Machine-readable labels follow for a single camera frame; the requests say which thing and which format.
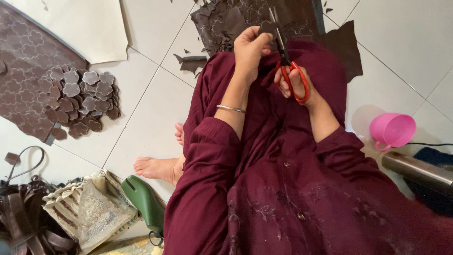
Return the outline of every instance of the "maroon sleeve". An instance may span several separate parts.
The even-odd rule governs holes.
[[[329,169],[339,173],[351,182],[383,181],[396,188],[394,183],[385,174],[379,171],[373,158],[365,157],[360,151],[364,144],[354,133],[346,132],[339,127],[330,136],[316,145],[316,155]]]
[[[184,174],[164,220],[164,254],[216,254],[228,233],[227,193],[240,141],[224,121],[207,117],[192,133]]]

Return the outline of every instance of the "dirt stain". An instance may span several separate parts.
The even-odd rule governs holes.
[[[47,12],[49,12],[49,8],[47,8],[47,4],[46,4],[46,2],[44,2],[44,0],[41,0],[41,3],[43,3],[43,4],[44,4],[44,11],[47,11]]]

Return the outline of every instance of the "floor tile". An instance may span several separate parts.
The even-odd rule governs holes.
[[[439,110],[432,106],[428,101],[425,101],[420,109],[414,114],[414,120],[417,123],[417,131],[412,139],[412,142],[424,143],[453,143],[453,122],[446,118]],[[403,153],[407,156],[415,155],[420,149],[426,147],[425,145],[405,145],[398,148],[392,148],[391,151]],[[453,153],[451,146],[432,147],[440,152]],[[398,186],[399,190],[409,199],[414,199],[412,191],[407,187],[403,181],[403,177],[391,170],[382,166],[382,157],[385,152],[376,159],[379,169],[385,173],[393,182]]]
[[[360,0],[321,0],[323,13],[341,26]]]
[[[187,82],[187,84],[192,87],[195,87],[195,85],[197,84],[198,79],[195,78],[195,75],[200,72],[202,68],[198,68],[195,74],[190,71],[180,71],[181,64],[173,54],[176,54],[180,57],[207,56],[209,58],[209,54],[206,51],[201,52],[201,50],[204,48],[204,45],[201,39],[198,40],[197,38],[199,38],[197,28],[193,21],[190,20],[189,15],[183,25],[183,28],[173,42],[173,45],[171,46],[170,50],[167,53],[167,56],[165,56],[165,59],[161,65],[167,71],[176,75],[181,80]],[[190,53],[186,54],[184,52],[185,49],[190,51]]]
[[[193,6],[192,0],[123,0],[129,46],[160,64]]]
[[[428,101],[453,121],[453,69],[429,95]]]
[[[192,87],[159,68],[104,168],[126,178],[135,173],[132,166],[137,157],[179,157],[182,148],[174,136],[174,123],[185,122],[192,94]],[[146,181],[168,201],[174,186],[163,180]]]
[[[347,85],[346,129],[362,140],[368,157],[377,158],[380,152],[374,148],[371,121],[382,113],[412,116],[424,99],[365,48],[358,48],[364,75]]]
[[[83,177],[99,172],[101,169],[90,162],[67,152],[66,150],[52,145],[48,146],[40,140],[22,133],[12,122],[0,118],[0,179],[9,175],[12,166],[3,160],[8,152],[19,154],[25,148],[37,145],[44,149],[46,155],[44,161],[33,171],[19,176],[11,181],[11,184],[25,184],[30,182],[31,176],[38,174],[49,183],[66,183],[76,177]],[[13,176],[34,167],[41,159],[41,151],[32,148],[24,152],[21,164],[14,168]]]
[[[109,71],[115,76],[115,83],[120,89],[121,117],[115,121],[107,116],[101,118],[101,132],[89,132],[79,139],[67,136],[66,140],[54,141],[54,144],[103,167],[116,141],[134,112],[140,98],[154,76],[158,66],[133,48],[128,48],[128,60],[92,65],[90,70],[99,73]]]
[[[362,0],[357,41],[427,98],[453,67],[453,1]]]

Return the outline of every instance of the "scissors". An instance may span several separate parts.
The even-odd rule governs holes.
[[[282,75],[284,77],[284,80],[286,81],[286,83],[289,86],[289,91],[291,92],[291,95],[294,95],[294,98],[296,99],[296,101],[298,103],[305,103],[307,101],[308,97],[310,96],[308,80],[305,77],[305,74],[302,72],[302,70],[300,70],[300,68],[296,64],[296,62],[289,60],[288,51],[286,49],[286,43],[284,42],[285,38],[283,38],[280,34],[279,28],[281,28],[281,27],[280,27],[277,11],[275,10],[275,6],[274,6],[274,11],[272,11],[272,9],[269,8],[269,12],[270,12],[270,20],[272,22],[275,22],[276,27],[277,27],[276,28],[276,30],[277,30],[276,31],[276,33],[277,33],[277,49],[280,53],[280,60],[277,62],[276,69],[278,70],[280,68]],[[294,94],[293,85],[291,84],[291,81],[289,80],[288,73],[286,72],[286,67],[289,67],[290,72],[294,69],[297,69],[299,71],[300,80],[301,80],[302,84],[304,84],[304,89],[305,89],[305,95],[303,98],[299,98],[296,94]],[[282,91],[280,84],[277,84],[277,86],[279,87],[279,90]]]

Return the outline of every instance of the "red scissors handle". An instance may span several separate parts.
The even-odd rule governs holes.
[[[288,76],[288,73],[286,72],[286,68],[285,66],[281,66],[280,67],[280,61],[277,62],[277,70],[278,68],[280,68],[281,72],[282,72],[282,75],[284,77],[284,80],[286,81],[286,83],[288,84],[289,86],[289,91],[291,92],[291,95],[294,95],[294,98],[296,99],[296,101],[298,103],[305,103],[307,100],[308,100],[308,97],[310,96],[310,87],[308,86],[308,80],[307,78],[305,77],[305,74],[302,72],[302,70],[300,70],[299,66],[296,64],[296,62],[292,61],[291,62],[291,66],[289,66],[289,71],[292,71],[294,69],[297,69],[299,71],[299,75],[300,75],[300,81],[302,82],[302,84],[304,85],[304,89],[305,89],[305,95],[303,98],[300,98],[298,97],[295,93],[294,93],[294,90],[293,90],[293,85],[291,84],[291,81],[289,80],[289,76]]]

